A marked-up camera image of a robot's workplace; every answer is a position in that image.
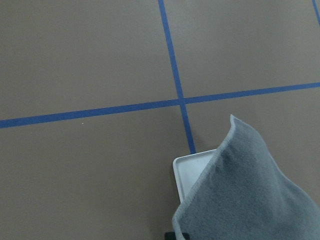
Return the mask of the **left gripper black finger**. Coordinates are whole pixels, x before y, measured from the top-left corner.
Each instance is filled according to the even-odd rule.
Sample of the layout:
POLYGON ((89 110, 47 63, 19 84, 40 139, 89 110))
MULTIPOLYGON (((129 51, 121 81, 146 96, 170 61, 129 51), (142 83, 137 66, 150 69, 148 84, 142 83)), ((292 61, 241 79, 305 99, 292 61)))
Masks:
MULTIPOLYGON (((182 233, 183 239, 184 240, 190 240, 190 235, 188 233, 182 233)), ((171 232, 166 232, 164 234, 164 239, 165 240, 177 240, 176 233, 171 231, 171 232)))

